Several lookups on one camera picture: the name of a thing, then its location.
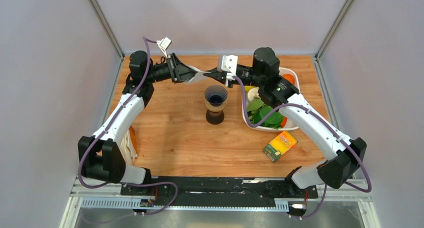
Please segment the blue glass cone dripper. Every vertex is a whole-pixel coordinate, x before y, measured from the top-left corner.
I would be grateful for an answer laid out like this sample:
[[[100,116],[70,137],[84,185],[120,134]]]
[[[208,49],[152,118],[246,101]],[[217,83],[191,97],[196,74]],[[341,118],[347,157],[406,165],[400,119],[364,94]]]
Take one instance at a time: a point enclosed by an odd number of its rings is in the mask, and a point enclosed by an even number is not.
[[[227,100],[228,92],[224,86],[214,84],[205,90],[204,97],[210,105],[218,107]]]

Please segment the single white paper filter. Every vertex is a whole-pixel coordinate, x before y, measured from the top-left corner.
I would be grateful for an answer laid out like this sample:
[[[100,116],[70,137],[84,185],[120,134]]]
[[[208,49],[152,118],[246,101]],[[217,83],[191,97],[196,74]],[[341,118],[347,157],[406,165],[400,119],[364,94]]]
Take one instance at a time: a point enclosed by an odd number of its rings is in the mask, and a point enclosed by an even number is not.
[[[190,78],[189,80],[185,81],[186,85],[205,80],[205,79],[208,78],[208,76],[206,76],[206,74],[211,73],[210,71],[200,70],[199,68],[192,66],[192,65],[189,65],[188,67],[191,69],[192,72],[194,72],[194,76],[192,78]]]

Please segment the brown glass coffee carafe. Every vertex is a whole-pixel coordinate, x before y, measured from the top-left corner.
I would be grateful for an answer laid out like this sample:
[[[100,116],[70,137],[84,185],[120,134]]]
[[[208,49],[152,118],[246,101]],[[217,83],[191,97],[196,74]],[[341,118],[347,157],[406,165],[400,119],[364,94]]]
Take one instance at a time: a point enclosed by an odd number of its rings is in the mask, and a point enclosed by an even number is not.
[[[205,114],[206,121],[212,125],[218,125],[225,119],[224,112],[221,111],[210,111],[208,110]]]

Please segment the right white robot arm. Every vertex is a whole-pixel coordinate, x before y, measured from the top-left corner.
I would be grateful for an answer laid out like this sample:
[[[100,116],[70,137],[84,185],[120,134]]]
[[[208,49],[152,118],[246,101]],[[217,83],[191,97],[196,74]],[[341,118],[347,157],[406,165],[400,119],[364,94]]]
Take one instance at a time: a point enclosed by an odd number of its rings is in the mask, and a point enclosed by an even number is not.
[[[360,137],[350,138],[319,114],[301,91],[280,75],[280,59],[270,47],[257,48],[251,66],[239,64],[235,55],[223,55],[219,65],[207,71],[205,76],[228,88],[233,85],[258,88],[260,99],[272,109],[256,124],[248,121],[251,128],[258,127],[273,113],[279,112],[294,122],[321,150],[324,161],[296,168],[288,175],[285,190],[289,196],[298,197],[306,188],[315,185],[327,185],[333,189],[348,185],[365,193],[371,191],[369,177],[366,178],[367,188],[348,182],[358,169],[362,169],[364,175],[368,174],[363,164],[366,142]]]

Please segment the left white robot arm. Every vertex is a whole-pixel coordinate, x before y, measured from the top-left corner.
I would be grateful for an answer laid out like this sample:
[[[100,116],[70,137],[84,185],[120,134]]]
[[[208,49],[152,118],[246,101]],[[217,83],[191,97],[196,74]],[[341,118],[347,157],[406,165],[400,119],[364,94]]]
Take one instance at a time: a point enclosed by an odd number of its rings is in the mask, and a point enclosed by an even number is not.
[[[149,103],[155,82],[189,82],[199,70],[182,63],[175,53],[161,63],[153,63],[148,52],[139,50],[133,52],[129,60],[130,73],[118,105],[95,133],[82,136],[78,141],[78,178],[133,184],[140,195],[147,195],[153,189],[153,181],[147,178],[149,170],[134,166],[131,157],[125,158],[121,142],[134,119]]]

